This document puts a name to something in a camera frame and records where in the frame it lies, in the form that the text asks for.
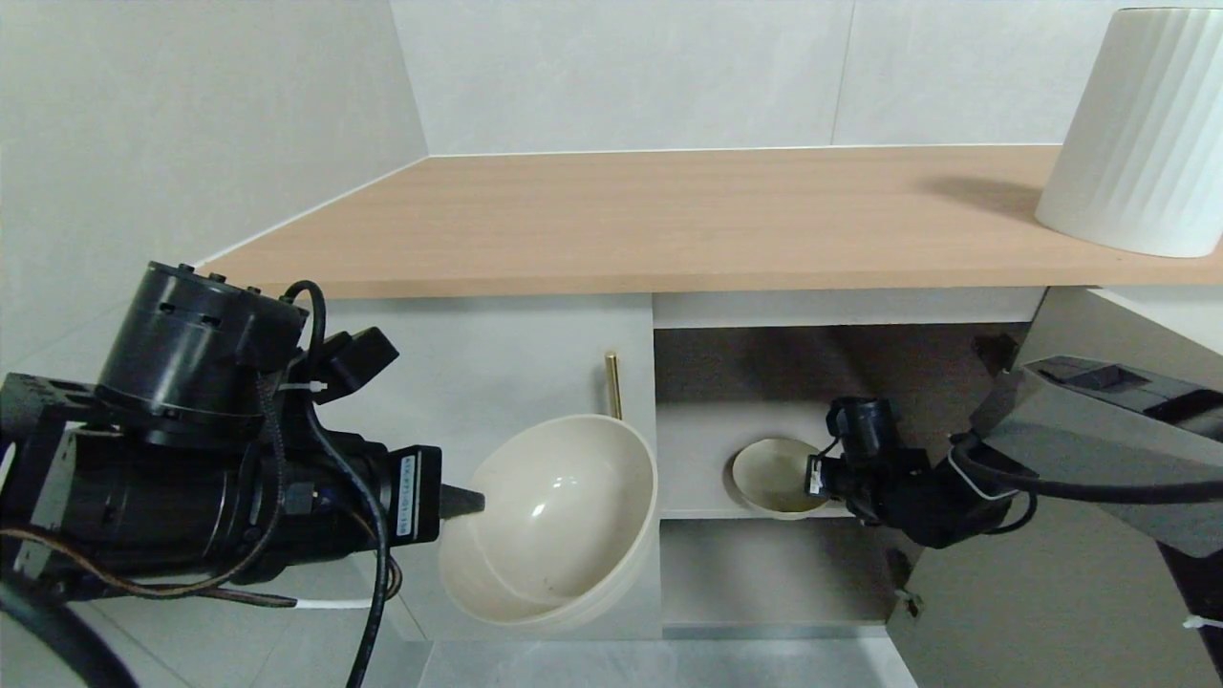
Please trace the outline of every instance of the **gray robotic arm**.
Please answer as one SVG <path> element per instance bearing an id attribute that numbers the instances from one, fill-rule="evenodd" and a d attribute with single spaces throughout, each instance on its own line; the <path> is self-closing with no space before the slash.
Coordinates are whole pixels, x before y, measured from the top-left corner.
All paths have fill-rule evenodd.
<path id="1" fill-rule="evenodd" d="M 999 534 L 1011 500 L 1099 503 L 1186 555 L 1223 550 L 1223 393 L 1132 368 L 1057 357 L 1000 374 L 947 458 L 903 446 L 882 400 L 838 400 L 840 458 L 812 457 L 808 492 L 863 522 L 947 547 Z"/>

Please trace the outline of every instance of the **white cable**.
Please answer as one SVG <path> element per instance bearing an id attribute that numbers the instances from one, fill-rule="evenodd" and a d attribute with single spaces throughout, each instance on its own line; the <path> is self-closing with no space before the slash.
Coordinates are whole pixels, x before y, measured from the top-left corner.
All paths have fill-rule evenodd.
<path id="1" fill-rule="evenodd" d="M 1211 618 L 1202 618 L 1197 615 L 1189 615 L 1185 623 L 1181 623 L 1185 628 L 1201 628 L 1203 626 L 1211 626 L 1214 628 L 1223 628 L 1223 621 L 1214 621 Z"/>
<path id="2" fill-rule="evenodd" d="M 281 385 L 279 387 L 279 390 L 280 391 L 286 391 L 286 390 L 309 390 L 311 392 L 316 392 L 317 393 L 317 392 L 322 392 L 322 391 L 327 390 L 327 384 L 325 382 L 319 382 L 317 380 L 309 381 L 308 385 L 305 384 L 305 382 L 286 382 L 285 385 Z"/>
<path id="3" fill-rule="evenodd" d="M 956 464 L 951 459 L 951 452 L 947 453 L 947 462 L 949 464 L 951 464 L 951 468 L 955 469 L 955 473 L 960 474 L 960 478 L 963 478 L 964 481 L 969 484 L 969 488 L 971 488 L 972 491 L 977 494 L 977 497 L 981 497 L 982 500 L 988 500 L 991 502 L 997 502 L 998 500 L 1005 500 L 1008 497 L 1014 497 L 1015 495 L 1019 495 L 1019 490 L 1011 490 L 1010 492 L 1003 492 L 1002 495 L 994 495 L 994 496 L 991 497 L 989 495 L 986 495 L 985 492 L 982 492 L 981 489 L 977 488 L 977 484 L 972 483 L 972 479 L 969 478 L 969 475 L 960 469 L 959 464 Z"/>
<path id="4" fill-rule="evenodd" d="M 369 598 L 363 600 L 297 600 L 295 610 L 368 610 Z"/>

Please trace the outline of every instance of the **small bowl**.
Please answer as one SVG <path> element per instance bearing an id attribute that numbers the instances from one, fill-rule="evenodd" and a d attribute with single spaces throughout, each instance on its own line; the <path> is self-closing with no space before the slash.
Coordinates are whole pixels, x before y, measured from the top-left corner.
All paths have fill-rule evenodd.
<path id="1" fill-rule="evenodd" d="M 807 457 L 818 452 L 797 440 L 761 440 L 735 456 L 730 478 L 753 512 L 778 521 L 799 521 L 828 503 L 806 492 Z"/>
<path id="2" fill-rule="evenodd" d="M 624 422 L 567 417 L 531 428 L 472 477 L 478 514 L 442 530 L 442 583 L 483 622 L 560 632 L 612 609 L 658 538 L 658 466 Z"/>

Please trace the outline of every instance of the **cabinet door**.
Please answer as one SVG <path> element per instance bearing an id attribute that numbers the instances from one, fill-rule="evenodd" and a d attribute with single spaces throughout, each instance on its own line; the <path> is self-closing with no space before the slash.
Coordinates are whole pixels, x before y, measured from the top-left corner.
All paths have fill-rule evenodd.
<path id="1" fill-rule="evenodd" d="M 648 295 L 336 301 L 328 329 L 377 325 L 400 358 L 356 395 L 319 409 L 324 425 L 388 447 L 435 445 L 443 479 L 464 488 L 501 444 L 538 423 L 608 413 L 603 358 L 620 356 L 625 422 L 653 446 L 653 315 Z M 394 551 L 400 600 L 432 640 L 514 634 L 466 616 L 446 596 L 438 545 Z M 565 638 L 658 638 L 658 545 L 612 611 Z"/>
<path id="2" fill-rule="evenodd" d="M 1019 363 L 1079 356 L 1223 389 L 1223 318 L 1203 320 L 1223 291 L 1172 296 L 1051 288 Z M 888 632 L 922 688 L 1218 686 L 1156 543 L 1091 505 L 1042 500 L 1016 533 L 926 551 L 906 589 L 917 613 L 898 605 Z"/>

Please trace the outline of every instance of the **cabinet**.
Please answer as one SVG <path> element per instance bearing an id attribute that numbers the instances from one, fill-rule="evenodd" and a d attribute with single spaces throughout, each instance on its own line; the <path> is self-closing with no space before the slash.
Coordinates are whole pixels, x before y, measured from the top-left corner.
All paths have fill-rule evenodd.
<path id="1" fill-rule="evenodd" d="M 1177 626 L 1184 604 L 1155 544 L 1095 507 L 1048 501 L 1020 533 L 922 552 L 843 510 L 753 518 L 725 472 L 767 435 L 823 445 L 823 414 L 843 395 L 890 398 L 906 441 L 938 457 L 992 386 L 971 347 L 982 335 L 1021 341 L 1021 362 L 1077 354 L 1223 387 L 1223 347 L 1210 339 L 1218 332 L 1195 317 L 1221 307 L 1223 293 L 1186 288 L 1197 301 L 1137 287 L 1059 287 L 1043 302 L 1009 288 L 917 290 L 899 301 L 865 291 L 338 301 L 331 329 L 378 325 L 401 358 L 322 415 L 389 446 L 438 445 L 445 480 L 464 486 L 516 433 L 605 413 L 602 362 L 616 351 L 625 419 L 658 447 L 659 545 L 612 612 L 565 638 L 889 634 L 926 687 L 1022 684 L 1025 672 L 1070 667 L 1080 655 L 1115 668 L 1051 684 L 1125 684 L 1118 677 L 1174 664 L 1179 673 L 1167 676 L 1195 686 L 1214 675 L 1196 635 Z M 917 620 L 895 611 L 890 551 L 916 562 Z M 435 545 L 396 557 L 400 602 L 424 638 L 516 637 L 453 605 Z M 1119 659 L 1135 643 L 1167 659 Z M 1131 666 L 1140 661 L 1147 673 Z"/>
<path id="2" fill-rule="evenodd" d="M 888 552 L 921 549 L 839 505 L 761 519 L 734 455 L 763 437 L 823 447 L 841 396 L 881 396 L 932 457 L 992 386 L 976 336 L 1022 339 L 1043 290 L 679 293 L 654 297 L 663 632 L 669 638 L 883 635 Z"/>
<path id="3" fill-rule="evenodd" d="M 1223 389 L 1223 293 L 1051 288 L 1019 363 L 1080 356 Z M 888 633 L 926 688 L 1218 686 L 1155 541 L 1097 507 L 1042 500 L 1018 533 L 926 552 Z"/>
<path id="4" fill-rule="evenodd" d="M 361 392 L 322 407 L 324 425 L 388 446 L 439 446 L 449 485 L 466 486 L 494 450 L 532 425 L 607 413 L 609 351 L 620 356 L 625 422 L 656 444 L 648 295 L 335 301 L 328 309 L 329 330 L 377 325 L 400 358 Z M 437 550 L 434 543 L 394 551 L 405 576 L 399 600 L 424 637 L 514 638 L 450 601 Z M 564 638 L 658 638 L 658 561 L 656 545 L 620 604 Z"/>

